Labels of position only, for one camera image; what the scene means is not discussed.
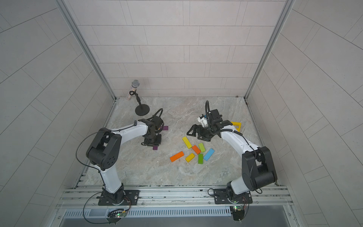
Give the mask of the yellow short block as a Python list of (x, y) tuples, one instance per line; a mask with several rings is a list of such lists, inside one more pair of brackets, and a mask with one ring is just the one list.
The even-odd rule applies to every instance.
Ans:
[(195, 154), (191, 153), (190, 155), (188, 155), (185, 160), (187, 163), (189, 163), (190, 161), (192, 161), (195, 158)]

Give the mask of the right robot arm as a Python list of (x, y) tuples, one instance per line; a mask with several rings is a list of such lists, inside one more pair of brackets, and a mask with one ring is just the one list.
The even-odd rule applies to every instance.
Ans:
[(278, 180), (271, 151), (247, 140), (218, 110), (207, 110), (187, 132), (188, 136), (210, 142), (218, 136), (232, 146), (242, 158), (242, 176), (227, 184), (229, 197), (256, 191)]

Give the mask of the orange long block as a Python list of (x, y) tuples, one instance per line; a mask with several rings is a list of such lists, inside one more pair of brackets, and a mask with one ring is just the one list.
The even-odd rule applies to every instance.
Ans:
[(178, 152), (177, 154), (173, 155), (170, 157), (170, 161), (171, 162), (175, 162), (176, 160), (180, 159), (181, 157), (184, 156), (184, 152), (183, 151), (180, 151)]

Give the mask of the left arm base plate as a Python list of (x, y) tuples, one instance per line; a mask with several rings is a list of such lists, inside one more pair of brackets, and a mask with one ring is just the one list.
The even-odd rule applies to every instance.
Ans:
[(105, 188), (102, 189), (98, 206), (118, 206), (118, 205), (137, 205), (140, 190), (118, 190), (116, 193), (111, 194)]

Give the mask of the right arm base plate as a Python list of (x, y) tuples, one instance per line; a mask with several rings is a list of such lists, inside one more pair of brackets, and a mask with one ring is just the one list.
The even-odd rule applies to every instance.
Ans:
[(212, 197), (214, 198), (215, 204), (248, 205), (253, 203), (249, 192), (235, 194), (232, 188), (229, 187), (226, 189), (213, 189)]

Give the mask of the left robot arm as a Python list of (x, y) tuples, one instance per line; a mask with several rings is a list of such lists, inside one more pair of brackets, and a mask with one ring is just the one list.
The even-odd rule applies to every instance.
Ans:
[(124, 200), (124, 186), (120, 181), (115, 163), (117, 162), (120, 146), (137, 137), (143, 137), (143, 146), (158, 147), (162, 141), (160, 132), (164, 121), (153, 115), (148, 119), (140, 119), (132, 125), (117, 129), (100, 129), (92, 141), (86, 156), (90, 163), (100, 171), (104, 182), (102, 195), (111, 203), (120, 204)]

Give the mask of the yellow long block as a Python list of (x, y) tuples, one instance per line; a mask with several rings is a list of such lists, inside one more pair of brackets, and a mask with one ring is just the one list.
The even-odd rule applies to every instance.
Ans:
[(183, 140), (183, 142), (185, 143), (185, 145), (187, 146), (188, 149), (192, 148), (192, 144), (190, 143), (190, 141), (188, 140), (187, 137), (183, 137), (182, 140)]

